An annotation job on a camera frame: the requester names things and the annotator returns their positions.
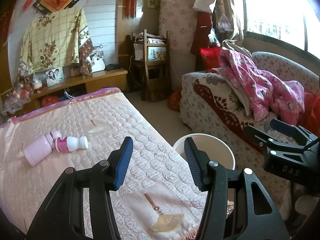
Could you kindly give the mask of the cream plastic trash bucket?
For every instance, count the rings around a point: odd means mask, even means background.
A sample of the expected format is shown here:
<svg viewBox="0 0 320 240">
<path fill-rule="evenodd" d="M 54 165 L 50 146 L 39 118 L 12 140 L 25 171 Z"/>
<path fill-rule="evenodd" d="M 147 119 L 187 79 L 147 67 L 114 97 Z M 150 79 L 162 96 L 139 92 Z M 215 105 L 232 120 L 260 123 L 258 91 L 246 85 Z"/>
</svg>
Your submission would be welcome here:
<svg viewBox="0 0 320 240">
<path fill-rule="evenodd" d="M 215 160 L 225 168 L 235 170 L 236 162 L 232 150 L 222 140 L 209 134 L 192 133 L 178 139 L 173 148 L 182 158 L 186 160 L 184 141 L 188 137 L 193 139 L 199 150 L 206 152 L 210 160 Z"/>
</svg>

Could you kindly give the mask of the pink pajama clothes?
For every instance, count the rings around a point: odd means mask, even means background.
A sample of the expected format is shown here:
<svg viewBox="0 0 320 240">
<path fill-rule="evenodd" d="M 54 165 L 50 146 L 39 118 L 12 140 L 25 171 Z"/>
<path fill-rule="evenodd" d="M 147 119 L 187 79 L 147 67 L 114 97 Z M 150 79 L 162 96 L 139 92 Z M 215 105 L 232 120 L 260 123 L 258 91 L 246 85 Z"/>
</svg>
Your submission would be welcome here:
<svg viewBox="0 0 320 240">
<path fill-rule="evenodd" d="M 296 125 L 305 112 L 304 87 L 298 81 L 283 81 L 266 70 L 259 70 L 249 57 L 223 49 L 218 55 L 222 73 L 235 87 L 244 89 L 251 100 L 256 122 L 273 111 L 289 125 Z"/>
</svg>

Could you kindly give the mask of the floral covered sofa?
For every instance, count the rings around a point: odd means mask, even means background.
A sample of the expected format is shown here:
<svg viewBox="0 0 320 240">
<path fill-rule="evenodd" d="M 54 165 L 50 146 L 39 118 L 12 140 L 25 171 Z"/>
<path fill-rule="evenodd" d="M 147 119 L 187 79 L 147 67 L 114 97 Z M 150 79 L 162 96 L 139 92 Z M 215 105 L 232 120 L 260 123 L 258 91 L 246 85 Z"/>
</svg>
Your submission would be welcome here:
<svg viewBox="0 0 320 240">
<path fill-rule="evenodd" d="M 229 81 L 222 69 L 182 76 L 182 121 L 194 133 L 210 134 L 224 141 L 235 156 L 236 168 L 251 167 L 281 216 L 288 219 L 292 210 L 289 182 L 263 170 L 263 151 L 244 134 L 244 127 L 254 126 L 281 142 L 293 140 L 271 128 L 271 120 L 277 118 L 273 111 L 268 111 L 263 119 L 255 120 L 251 103 L 244 88 Z"/>
</svg>

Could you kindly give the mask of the pink thermos bottle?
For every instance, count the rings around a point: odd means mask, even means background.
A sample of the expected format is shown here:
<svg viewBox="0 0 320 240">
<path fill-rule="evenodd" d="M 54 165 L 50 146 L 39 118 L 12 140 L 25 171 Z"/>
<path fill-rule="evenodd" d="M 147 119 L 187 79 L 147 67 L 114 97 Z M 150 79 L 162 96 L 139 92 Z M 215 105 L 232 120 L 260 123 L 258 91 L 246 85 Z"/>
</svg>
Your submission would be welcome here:
<svg viewBox="0 0 320 240">
<path fill-rule="evenodd" d="M 28 163 L 31 166 L 35 166 L 50 155 L 55 149 L 55 141 L 59 137 L 61 137 L 59 131 L 49 132 L 24 146 L 22 152 Z"/>
</svg>

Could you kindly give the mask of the white pink yogurt bottle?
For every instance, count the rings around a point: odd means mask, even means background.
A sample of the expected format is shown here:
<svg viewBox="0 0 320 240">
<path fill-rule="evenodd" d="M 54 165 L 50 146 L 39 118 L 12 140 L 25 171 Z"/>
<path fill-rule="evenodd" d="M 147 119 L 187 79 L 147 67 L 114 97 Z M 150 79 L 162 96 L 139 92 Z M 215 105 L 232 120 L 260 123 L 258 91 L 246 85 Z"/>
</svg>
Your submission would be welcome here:
<svg viewBox="0 0 320 240">
<path fill-rule="evenodd" d="M 59 137 L 55 140 L 55 148 L 58 152 L 69 153 L 79 149 L 88 149 L 88 140 L 83 137 Z"/>
</svg>

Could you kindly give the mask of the pink quilted table cover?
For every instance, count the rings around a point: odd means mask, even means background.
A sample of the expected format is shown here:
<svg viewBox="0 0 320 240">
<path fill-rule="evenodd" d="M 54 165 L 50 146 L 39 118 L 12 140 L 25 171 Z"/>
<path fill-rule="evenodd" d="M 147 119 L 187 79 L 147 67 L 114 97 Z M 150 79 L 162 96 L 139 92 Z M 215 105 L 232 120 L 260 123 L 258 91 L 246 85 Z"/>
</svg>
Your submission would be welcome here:
<svg viewBox="0 0 320 240">
<path fill-rule="evenodd" d="M 88 139 L 88 149 L 53 151 L 31 166 L 22 148 L 58 131 Z M 122 239 L 192 239 L 206 193 L 195 186 L 187 162 L 118 89 L 104 89 L 7 121 L 1 126 L 1 209 L 26 232 L 38 208 L 68 167 L 90 168 L 133 140 L 123 185 L 111 193 Z"/>
</svg>

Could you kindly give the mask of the red gift bag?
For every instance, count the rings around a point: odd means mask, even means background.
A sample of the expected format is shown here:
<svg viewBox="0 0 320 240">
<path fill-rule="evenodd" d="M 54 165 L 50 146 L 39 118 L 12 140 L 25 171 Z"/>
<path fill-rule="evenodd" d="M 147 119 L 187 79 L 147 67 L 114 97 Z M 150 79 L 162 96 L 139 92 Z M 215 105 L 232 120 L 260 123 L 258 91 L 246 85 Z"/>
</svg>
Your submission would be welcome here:
<svg viewBox="0 0 320 240">
<path fill-rule="evenodd" d="M 221 50 L 221 47 L 200 49 L 200 54 L 204 64 L 204 70 L 207 73 L 215 73 L 215 69 L 220 68 L 218 56 Z"/>
</svg>

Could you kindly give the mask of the wooden shelf rack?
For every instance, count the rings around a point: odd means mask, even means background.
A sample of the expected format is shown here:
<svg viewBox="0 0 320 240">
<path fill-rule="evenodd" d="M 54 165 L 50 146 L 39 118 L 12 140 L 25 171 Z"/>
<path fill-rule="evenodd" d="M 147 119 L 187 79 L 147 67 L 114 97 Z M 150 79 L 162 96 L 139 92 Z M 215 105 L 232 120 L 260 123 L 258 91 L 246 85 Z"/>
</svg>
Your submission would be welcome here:
<svg viewBox="0 0 320 240">
<path fill-rule="evenodd" d="M 143 101 L 162 101 L 171 93 L 170 32 L 165 36 L 131 34 L 133 55 L 130 67 L 136 72 L 133 80 L 140 88 Z"/>
</svg>

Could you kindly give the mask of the wooden tv cabinet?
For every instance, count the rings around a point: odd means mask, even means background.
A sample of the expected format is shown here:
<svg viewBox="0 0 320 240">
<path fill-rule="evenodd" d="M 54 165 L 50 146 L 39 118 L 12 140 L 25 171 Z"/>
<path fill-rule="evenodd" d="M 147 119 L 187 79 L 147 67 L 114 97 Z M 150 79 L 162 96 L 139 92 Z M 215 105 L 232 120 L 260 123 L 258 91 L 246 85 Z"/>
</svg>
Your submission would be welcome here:
<svg viewBox="0 0 320 240">
<path fill-rule="evenodd" d="M 44 87 L 39 93 L 30 96 L 30 101 L 23 105 L 22 109 L 14 114 L 1 111 L 4 116 L 22 116 L 43 107 L 42 100 L 48 96 L 61 98 L 65 91 L 71 92 L 73 97 L 96 92 L 103 88 L 119 88 L 124 91 L 127 85 L 127 70 L 120 68 L 116 70 L 103 70 L 89 76 L 67 77 L 62 83 L 51 87 Z"/>
</svg>

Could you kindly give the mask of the framed couple photo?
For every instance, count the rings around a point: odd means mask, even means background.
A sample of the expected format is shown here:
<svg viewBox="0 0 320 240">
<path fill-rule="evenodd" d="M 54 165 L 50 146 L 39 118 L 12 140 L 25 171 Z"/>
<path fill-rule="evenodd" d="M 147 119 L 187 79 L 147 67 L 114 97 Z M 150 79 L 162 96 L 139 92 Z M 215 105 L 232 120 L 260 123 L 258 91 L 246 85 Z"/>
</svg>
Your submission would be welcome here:
<svg viewBox="0 0 320 240">
<path fill-rule="evenodd" d="M 46 72 L 46 81 L 47 86 L 51 87 L 57 84 L 62 83 L 65 80 L 63 68 L 59 67 L 53 70 L 49 70 Z"/>
</svg>

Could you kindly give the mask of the floral covered standing unit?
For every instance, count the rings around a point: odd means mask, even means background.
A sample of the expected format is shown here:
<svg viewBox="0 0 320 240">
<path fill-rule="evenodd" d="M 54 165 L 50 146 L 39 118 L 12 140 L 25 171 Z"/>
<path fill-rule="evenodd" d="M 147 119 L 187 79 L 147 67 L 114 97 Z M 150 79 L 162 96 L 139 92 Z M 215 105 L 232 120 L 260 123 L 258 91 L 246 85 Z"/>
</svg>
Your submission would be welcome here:
<svg viewBox="0 0 320 240">
<path fill-rule="evenodd" d="M 196 56 L 190 52 L 197 24 L 194 2 L 195 0 L 161 0 L 159 33 L 169 34 L 173 89 L 181 86 L 184 74 L 195 70 Z"/>
</svg>

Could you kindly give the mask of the floral cloth covered television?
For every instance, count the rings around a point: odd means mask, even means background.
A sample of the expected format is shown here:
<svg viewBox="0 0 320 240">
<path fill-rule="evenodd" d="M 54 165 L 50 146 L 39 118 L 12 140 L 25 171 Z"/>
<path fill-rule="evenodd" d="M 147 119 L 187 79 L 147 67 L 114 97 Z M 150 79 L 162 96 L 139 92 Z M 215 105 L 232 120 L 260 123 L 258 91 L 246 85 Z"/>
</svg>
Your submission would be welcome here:
<svg viewBox="0 0 320 240">
<path fill-rule="evenodd" d="M 25 31 L 18 74 L 29 76 L 75 65 L 82 74 L 89 75 L 93 49 L 82 7 L 52 12 L 34 19 Z"/>
</svg>

